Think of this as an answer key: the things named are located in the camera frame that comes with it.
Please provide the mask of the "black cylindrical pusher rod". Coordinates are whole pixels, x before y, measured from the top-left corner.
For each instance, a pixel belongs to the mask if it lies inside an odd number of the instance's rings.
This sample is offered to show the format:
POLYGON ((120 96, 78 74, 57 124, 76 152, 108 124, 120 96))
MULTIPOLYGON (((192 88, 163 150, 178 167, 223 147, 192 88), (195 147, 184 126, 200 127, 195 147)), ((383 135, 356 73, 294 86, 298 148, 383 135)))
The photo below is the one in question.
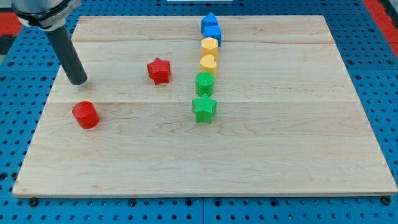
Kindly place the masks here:
POLYGON ((66 76, 72 85, 81 85, 88 77, 65 26, 45 32, 66 76))

